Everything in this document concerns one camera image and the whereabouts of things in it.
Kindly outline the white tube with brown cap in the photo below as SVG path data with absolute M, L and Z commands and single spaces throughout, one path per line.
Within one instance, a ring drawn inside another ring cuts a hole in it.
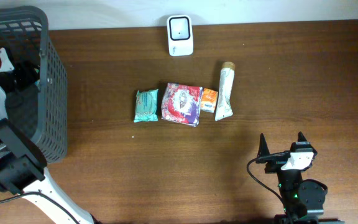
M 233 62 L 224 62 L 222 65 L 222 69 L 220 71 L 215 121 L 219 121 L 233 115 L 230 98 L 234 82 L 235 67 L 236 66 Z

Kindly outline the orange tissue pack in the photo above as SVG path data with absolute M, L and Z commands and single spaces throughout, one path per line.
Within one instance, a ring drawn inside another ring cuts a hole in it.
M 218 92 L 204 88 L 201 98 L 201 110 L 209 113 L 214 113 L 216 109 L 216 103 L 218 100 Z

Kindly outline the red purple floral package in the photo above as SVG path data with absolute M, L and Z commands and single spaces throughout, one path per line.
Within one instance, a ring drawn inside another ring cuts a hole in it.
M 174 123 L 197 126 L 200 120 L 203 88 L 167 83 L 162 98 L 162 119 Z

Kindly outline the teal wet wipes pack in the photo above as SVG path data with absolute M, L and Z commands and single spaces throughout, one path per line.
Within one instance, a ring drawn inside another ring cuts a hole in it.
M 157 117 L 158 89 L 136 94 L 134 122 L 158 121 Z

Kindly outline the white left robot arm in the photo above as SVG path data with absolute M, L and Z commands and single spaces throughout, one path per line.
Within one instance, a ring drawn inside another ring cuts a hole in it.
M 55 223 L 97 223 L 52 179 L 42 151 L 8 119 L 7 93 L 17 95 L 40 81 L 40 67 L 15 62 L 10 50 L 0 47 L 0 192 L 13 194 L 6 203 L 24 198 Z

